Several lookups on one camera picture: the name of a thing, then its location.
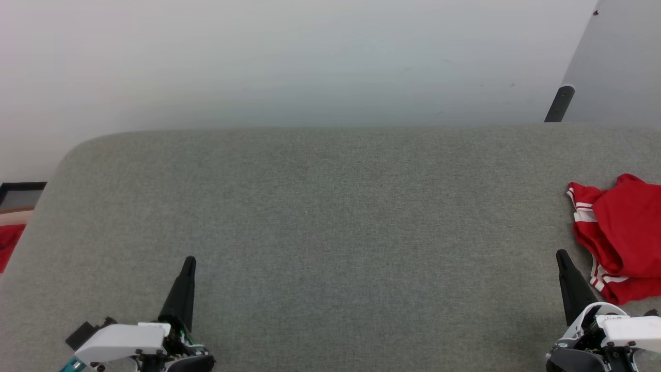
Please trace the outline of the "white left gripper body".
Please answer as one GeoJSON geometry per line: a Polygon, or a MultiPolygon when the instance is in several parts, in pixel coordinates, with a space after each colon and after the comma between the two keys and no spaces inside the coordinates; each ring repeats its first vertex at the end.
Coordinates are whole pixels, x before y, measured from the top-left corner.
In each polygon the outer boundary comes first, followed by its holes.
{"type": "Polygon", "coordinates": [[[74,332],[74,370],[106,371],[110,362],[128,361],[134,371],[212,371],[216,360],[189,332],[169,334],[167,323],[83,322],[74,332]]]}

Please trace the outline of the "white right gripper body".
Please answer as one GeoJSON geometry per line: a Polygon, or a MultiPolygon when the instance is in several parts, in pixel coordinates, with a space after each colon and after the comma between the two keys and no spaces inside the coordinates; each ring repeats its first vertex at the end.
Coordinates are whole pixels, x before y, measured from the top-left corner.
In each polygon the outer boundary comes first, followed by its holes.
{"type": "Polygon", "coordinates": [[[547,371],[659,371],[657,310],[630,316],[607,302],[571,313],[566,332],[547,353],[547,371]]]}

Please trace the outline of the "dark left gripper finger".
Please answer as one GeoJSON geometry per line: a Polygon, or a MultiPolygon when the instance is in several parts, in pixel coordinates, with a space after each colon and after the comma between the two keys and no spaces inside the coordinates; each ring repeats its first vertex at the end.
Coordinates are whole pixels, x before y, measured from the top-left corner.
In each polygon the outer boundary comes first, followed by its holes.
{"type": "Polygon", "coordinates": [[[192,330],[196,264],[196,258],[193,256],[184,260],[159,313],[158,321],[170,325],[169,334],[192,330]]]}

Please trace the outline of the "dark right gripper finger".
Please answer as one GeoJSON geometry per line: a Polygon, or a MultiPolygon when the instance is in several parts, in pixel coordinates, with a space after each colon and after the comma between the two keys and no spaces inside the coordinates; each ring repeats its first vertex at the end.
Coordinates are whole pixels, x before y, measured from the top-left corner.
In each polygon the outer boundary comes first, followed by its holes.
{"type": "Polygon", "coordinates": [[[557,250],[555,257],[559,269],[559,284],[565,320],[569,326],[587,306],[598,300],[590,285],[576,268],[568,252],[564,249],[557,250]]]}

